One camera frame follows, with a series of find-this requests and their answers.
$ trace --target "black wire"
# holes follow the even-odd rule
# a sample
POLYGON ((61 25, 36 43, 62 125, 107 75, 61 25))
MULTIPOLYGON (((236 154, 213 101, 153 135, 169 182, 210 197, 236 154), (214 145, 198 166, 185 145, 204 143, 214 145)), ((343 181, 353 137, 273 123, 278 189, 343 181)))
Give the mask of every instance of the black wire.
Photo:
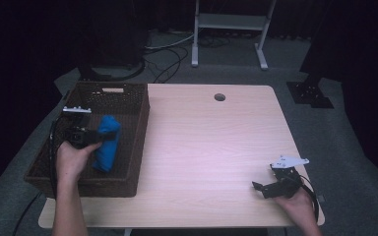
POLYGON ((21 222, 23 221, 24 216, 26 215, 27 211, 32 206, 33 202, 35 202, 36 199, 41 196, 41 192, 38 192, 35 197, 30 201, 30 203, 27 205, 27 207, 24 209, 23 213, 21 214, 21 217, 18 219, 17 225, 15 225, 14 231, 12 232, 12 235, 15 236, 17 234, 18 228, 20 227, 21 222))
POLYGON ((312 203, 314 205, 314 215, 315 215, 315 220, 318 222, 318 218, 319 218, 319 203, 318 203, 318 200, 317 200, 317 195, 315 193, 315 190, 314 190, 314 187, 312 186, 311 182, 305 178, 304 176, 302 175, 299 175, 301 178, 304 178, 306 181, 308 181, 308 183, 311 185, 312 189, 309 189, 308 186, 306 186, 305 184, 303 183, 298 183, 296 180, 290 178, 289 176, 285 175, 284 178, 294 182, 295 184, 297 184, 299 187, 301 187, 302 189, 304 189, 306 191, 306 193, 308 193, 309 197, 311 197, 311 200, 312 200, 312 203))
POLYGON ((57 117, 52 123, 49 136, 49 160, 50 160, 50 183, 53 191, 54 200, 57 198, 57 176, 56 176, 56 153, 55 153, 55 134, 60 117, 57 117))
MULTIPOLYGON (((184 48, 184 47, 172 46, 172 47, 165 47, 165 48, 162 48, 162 49, 149 50, 149 51, 147 51, 146 55, 158 53, 158 52, 161 52, 161 51, 169 51, 169 52, 173 53, 177 57, 177 61, 174 62, 173 64, 171 64, 170 66, 168 66, 167 68, 165 68, 164 70, 162 70, 161 73, 156 76, 155 80, 153 81, 153 84, 155 84, 157 82, 162 83, 162 84, 168 82, 177 73, 177 71, 179 70, 180 64, 181 64, 182 60, 185 59, 188 56, 188 54, 189 54, 188 50, 186 48, 184 48), (179 48, 179 49, 183 50, 185 52, 184 56, 181 57, 176 51, 172 50, 171 48, 179 48), (163 75, 164 73, 168 73, 168 70, 170 68, 172 68, 173 66, 175 66, 175 65, 177 65, 177 68, 174 70, 173 74, 171 74, 170 76, 168 76, 167 79, 165 79, 163 81, 159 79, 159 77, 161 77, 161 75, 163 75)), ((150 62, 148 60, 146 60, 146 61, 149 62, 149 63, 154 64, 156 66, 156 68, 158 69, 158 67, 157 67, 157 65, 155 63, 150 62)))

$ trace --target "finger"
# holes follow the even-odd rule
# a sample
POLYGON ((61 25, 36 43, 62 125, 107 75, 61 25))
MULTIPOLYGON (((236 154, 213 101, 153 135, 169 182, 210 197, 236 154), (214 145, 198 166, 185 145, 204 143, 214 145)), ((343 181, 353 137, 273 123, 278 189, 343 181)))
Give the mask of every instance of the finger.
POLYGON ((97 144, 91 144, 88 145, 87 147, 84 147, 83 150, 85 150, 87 153, 91 153, 92 151, 98 149, 102 143, 97 143, 97 144))

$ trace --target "wooden table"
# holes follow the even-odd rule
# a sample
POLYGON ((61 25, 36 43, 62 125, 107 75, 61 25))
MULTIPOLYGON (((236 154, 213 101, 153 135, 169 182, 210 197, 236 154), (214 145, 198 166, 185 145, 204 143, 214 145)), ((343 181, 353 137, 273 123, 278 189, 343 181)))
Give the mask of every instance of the wooden table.
MULTIPOLYGON (((88 227, 292 225, 251 184, 274 183, 269 164, 281 154, 299 156, 272 88, 149 85, 149 97, 137 196, 82 198, 88 227), (215 100, 217 93, 225 100, 215 100)), ((304 166, 296 169, 307 177, 304 166)), ((41 227, 52 227, 54 210, 55 202, 48 199, 41 227)), ((321 212, 319 224, 324 220, 321 212)))

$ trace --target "wicker basket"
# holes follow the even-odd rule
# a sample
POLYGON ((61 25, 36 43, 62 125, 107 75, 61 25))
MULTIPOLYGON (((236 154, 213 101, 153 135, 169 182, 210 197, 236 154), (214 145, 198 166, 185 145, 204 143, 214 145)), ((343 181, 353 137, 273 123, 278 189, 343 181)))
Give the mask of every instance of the wicker basket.
MULTIPOLYGON (((78 82, 70 92, 67 107, 90 108, 88 128, 97 130, 103 115, 113 115, 121 123, 121 139, 115 161, 108 173, 92 168, 92 154, 78 183, 81 197, 129 198, 137 194, 144 141, 149 119, 148 87, 143 84, 78 82)), ((60 119, 56 129, 56 145, 62 142, 63 131, 71 121, 60 119)), ((24 179, 54 198, 49 171, 49 139, 36 155, 24 179)))

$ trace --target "hand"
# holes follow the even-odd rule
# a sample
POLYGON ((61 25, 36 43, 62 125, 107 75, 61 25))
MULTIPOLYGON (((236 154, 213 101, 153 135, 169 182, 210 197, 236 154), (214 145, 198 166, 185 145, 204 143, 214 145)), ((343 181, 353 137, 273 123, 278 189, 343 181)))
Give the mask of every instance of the hand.
POLYGON ((276 197, 275 202, 284 209, 304 235, 322 235, 314 215, 311 197, 302 188, 290 198, 276 197))
POLYGON ((56 169, 58 182, 75 184, 88 162, 92 151, 99 148, 101 143, 89 145, 82 149, 75 149, 65 141, 57 151, 56 169))

